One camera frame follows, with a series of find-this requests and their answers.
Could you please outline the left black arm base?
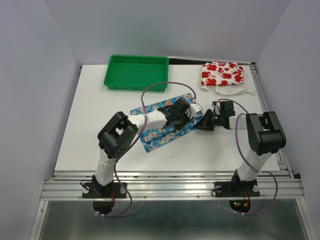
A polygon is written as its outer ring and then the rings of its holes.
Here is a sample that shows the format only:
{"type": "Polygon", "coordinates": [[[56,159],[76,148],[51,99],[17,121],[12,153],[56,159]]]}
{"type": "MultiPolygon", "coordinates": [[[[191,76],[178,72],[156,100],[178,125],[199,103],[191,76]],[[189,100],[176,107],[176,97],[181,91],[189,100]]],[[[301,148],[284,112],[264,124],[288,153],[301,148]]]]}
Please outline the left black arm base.
{"type": "Polygon", "coordinates": [[[102,186],[96,182],[81,181],[80,185],[83,199],[125,199],[127,197],[125,189],[118,182],[112,181],[102,186]]]}

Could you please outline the red poppy white skirt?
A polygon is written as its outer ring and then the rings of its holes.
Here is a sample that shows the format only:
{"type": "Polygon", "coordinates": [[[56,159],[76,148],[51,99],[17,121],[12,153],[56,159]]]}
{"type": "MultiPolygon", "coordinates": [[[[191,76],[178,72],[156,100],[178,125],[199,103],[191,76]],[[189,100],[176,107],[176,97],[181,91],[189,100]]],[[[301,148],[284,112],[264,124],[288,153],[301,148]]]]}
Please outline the red poppy white skirt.
{"type": "Polygon", "coordinates": [[[244,80],[244,69],[237,62],[212,61],[202,64],[201,86],[236,86],[242,85],[244,80]]]}

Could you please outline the blue floral skirt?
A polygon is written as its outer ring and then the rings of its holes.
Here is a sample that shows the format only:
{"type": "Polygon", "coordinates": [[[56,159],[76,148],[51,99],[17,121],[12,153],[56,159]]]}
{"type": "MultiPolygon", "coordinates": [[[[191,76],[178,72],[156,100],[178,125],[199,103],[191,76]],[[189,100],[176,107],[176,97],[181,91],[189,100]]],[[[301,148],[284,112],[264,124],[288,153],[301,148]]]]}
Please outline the blue floral skirt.
{"type": "MultiPolygon", "coordinates": [[[[174,98],[163,100],[157,103],[146,105],[146,112],[151,113],[158,109],[166,109],[173,105],[178,99],[184,99],[189,104],[192,103],[193,96],[191,93],[180,95],[174,98]]],[[[140,136],[140,141],[147,153],[160,148],[168,143],[175,141],[176,139],[191,133],[194,130],[194,125],[199,122],[203,117],[202,111],[199,112],[194,118],[187,123],[181,130],[178,130],[175,126],[166,126],[165,128],[155,128],[150,130],[144,130],[140,136]]]]}

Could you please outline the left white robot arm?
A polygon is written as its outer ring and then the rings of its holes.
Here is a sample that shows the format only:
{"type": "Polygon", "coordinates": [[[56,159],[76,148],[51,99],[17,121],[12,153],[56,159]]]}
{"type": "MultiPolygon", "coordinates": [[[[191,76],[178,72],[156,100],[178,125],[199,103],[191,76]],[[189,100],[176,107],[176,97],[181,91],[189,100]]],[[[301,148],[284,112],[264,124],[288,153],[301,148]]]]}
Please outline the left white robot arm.
{"type": "Polygon", "coordinates": [[[179,97],[175,102],[164,106],[144,106],[140,114],[126,115],[122,111],[107,122],[97,135],[99,146],[99,162],[96,172],[92,176],[91,188],[100,197],[111,193],[114,181],[115,165],[126,154],[134,138],[138,140],[147,131],[184,129],[195,120],[203,110],[195,100],[188,102],[179,97]]]}

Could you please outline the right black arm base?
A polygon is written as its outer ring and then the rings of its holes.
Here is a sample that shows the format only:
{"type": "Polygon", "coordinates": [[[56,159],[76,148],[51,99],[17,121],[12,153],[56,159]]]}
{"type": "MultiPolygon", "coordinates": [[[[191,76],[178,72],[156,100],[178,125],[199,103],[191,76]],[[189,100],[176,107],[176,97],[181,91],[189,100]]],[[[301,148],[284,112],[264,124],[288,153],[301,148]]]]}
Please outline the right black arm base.
{"type": "Polygon", "coordinates": [[[233,198],[240,199],[244,197],[259,197],[260,191],[258,182],[253,181],[218,181],[214,183],[214,190],[217,198],[233,198]]]}

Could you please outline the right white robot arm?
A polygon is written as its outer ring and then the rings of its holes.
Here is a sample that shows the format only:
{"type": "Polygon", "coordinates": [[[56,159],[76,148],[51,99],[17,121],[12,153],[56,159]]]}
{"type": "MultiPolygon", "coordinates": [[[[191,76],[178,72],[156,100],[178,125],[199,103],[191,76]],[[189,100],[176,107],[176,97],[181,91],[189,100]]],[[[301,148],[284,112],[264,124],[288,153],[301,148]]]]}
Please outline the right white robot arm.
{"type": "Polygon", "coordinates": [[[212,103],[219,111],[208,109],[194,129],[212,132],[215,127],[235,131],[236,147],[240,147],[239,130],[247,132],[249,151],[240,153],[243,163],[238,167],[230,181],[214,183],[212,195],[216,197],[259,196],[257,178],[266,161],[284,148],[287,139],[281,123],[274,111],[262,114],[245,111],[236,115],[234,100],[222,98],[212,103]]]}

